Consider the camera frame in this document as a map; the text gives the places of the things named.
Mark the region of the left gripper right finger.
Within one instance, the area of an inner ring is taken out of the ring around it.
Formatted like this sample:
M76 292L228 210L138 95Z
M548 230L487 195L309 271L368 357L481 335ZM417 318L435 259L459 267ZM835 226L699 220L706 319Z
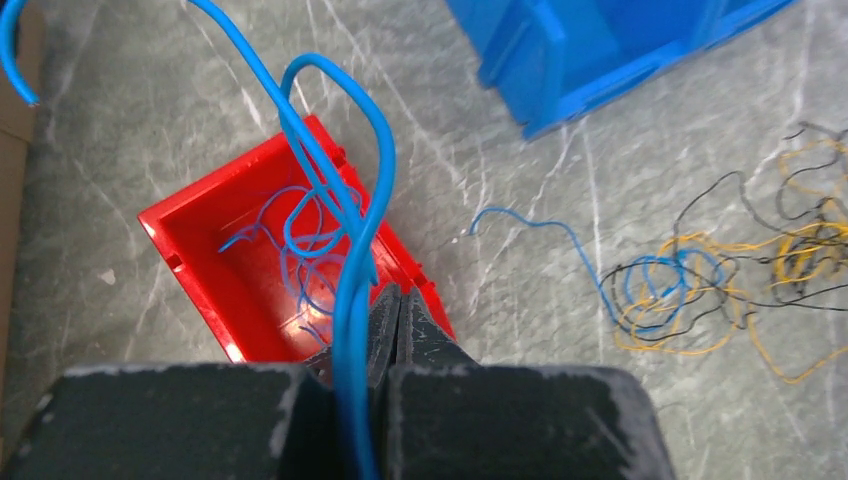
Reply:
M630 373L482 365L418 290L382 293L388 479L671 479L654 406Z

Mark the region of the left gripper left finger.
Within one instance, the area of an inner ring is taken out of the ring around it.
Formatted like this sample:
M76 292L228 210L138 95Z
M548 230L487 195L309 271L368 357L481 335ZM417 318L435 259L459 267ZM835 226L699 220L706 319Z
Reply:
M37 403L5 479L378 479L343 434L330 350L303 363L100 364Z

